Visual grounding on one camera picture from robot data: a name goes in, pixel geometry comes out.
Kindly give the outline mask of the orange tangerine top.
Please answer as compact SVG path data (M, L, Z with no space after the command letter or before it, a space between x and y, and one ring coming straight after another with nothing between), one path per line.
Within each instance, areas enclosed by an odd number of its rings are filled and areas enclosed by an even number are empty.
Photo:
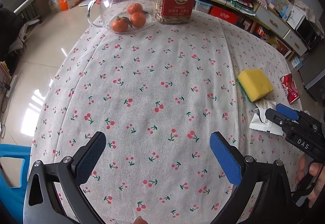
M142 13L143 12L143 7L139 3L133 3L129 4L127 7L127 12L129 15L133 15L135 13Z

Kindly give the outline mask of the glass teapot wooden lid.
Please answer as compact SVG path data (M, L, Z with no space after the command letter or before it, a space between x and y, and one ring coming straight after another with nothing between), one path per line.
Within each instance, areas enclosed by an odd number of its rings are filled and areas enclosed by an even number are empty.
M87 19L90 25L98 28L107 28L110 32L116 33L111 29L111 23L116 17L124 17L129 27L127 31L123 33L116 34L129 34L135 33L140 30L144 30L149 27L154 21L155 15L155 0L99 0L100 1L100 21L95 23L90 18L91 9L93 5L96 4L98 0L91 0L88 4L87 9ZM130 21L130 15L127 12L127 7L129 4L139 3L143 7L143 14L146 16L146 24L141 28L133 27Z

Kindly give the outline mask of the long tv cabinet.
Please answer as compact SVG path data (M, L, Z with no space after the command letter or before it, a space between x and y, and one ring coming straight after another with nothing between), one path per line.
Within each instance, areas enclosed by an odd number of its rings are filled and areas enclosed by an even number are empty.
M213 3L231 11L242 19L251 19L252 32L261 34L265 27L287 44L299 56L303 56L322 38L323 32L317 29L314 22L307 20L305 12L297 6L292 7L287 20L282 19L272 4L265 9L255 0L202 0Z

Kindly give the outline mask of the blue plastic stool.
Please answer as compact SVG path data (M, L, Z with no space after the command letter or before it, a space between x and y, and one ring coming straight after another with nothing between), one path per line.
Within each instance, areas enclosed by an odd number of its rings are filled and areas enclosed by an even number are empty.
M14 223L23 223L30 146L1 144L1 209Z

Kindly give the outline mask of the red gift box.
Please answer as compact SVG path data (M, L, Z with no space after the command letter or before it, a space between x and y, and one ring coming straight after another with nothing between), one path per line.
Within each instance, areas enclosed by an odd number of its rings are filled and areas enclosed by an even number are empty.
M238 20L238 16L235 13L228 11L226 9L223 9L219 6L213 6L211 8L209 14L211 16L223 19L224 21L227 21L228 23L231 23L233 25L235 25Z

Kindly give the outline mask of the cherry print tablecloth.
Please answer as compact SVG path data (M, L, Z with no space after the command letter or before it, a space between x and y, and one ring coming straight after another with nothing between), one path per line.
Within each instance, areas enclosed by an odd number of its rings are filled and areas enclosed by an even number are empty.
M130 35L89 27L47 93L31 160L56 163L101 131L81 191L106 223L210 223L235 190L211 152L215 131L244 155L281 160L295 186L301 153L249 127L256 107L237 82L247 69L269 78L268 100L287 103L282 54L226 21L194 12Z

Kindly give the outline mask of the white snack wrapper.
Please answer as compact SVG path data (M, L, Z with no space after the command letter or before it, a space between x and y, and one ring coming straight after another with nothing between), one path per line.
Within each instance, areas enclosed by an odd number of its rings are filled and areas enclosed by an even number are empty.
M256 101L255 106L255 112L251 123L249 124L249 128L257 131L267 132L277 136L282 136L283 131L281 127L269 121L265 116L265 112L268 109L275 110L275 102L263 98Z

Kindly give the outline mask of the orange tangerine right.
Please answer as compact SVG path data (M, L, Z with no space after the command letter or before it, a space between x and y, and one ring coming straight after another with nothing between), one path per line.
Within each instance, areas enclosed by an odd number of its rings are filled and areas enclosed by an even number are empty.
M141 12L136 12L130 16L130 21L133 27L141 28L146 24L146 16Z

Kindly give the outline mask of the yellow green sponge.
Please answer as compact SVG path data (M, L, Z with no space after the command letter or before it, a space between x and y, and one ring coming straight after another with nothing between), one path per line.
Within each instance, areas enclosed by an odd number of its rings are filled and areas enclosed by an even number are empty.
M237 81L250 102L264 98L274 90L268 77L260 69L243 70Z

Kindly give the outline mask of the crushed red soda can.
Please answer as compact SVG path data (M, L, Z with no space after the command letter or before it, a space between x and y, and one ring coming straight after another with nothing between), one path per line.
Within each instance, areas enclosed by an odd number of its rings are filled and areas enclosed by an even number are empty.
M292 104L300 98L300 93L297 90L291 73L285 74L284 76L280 77L280 83L282 85L282 88L284 89L289 104Z

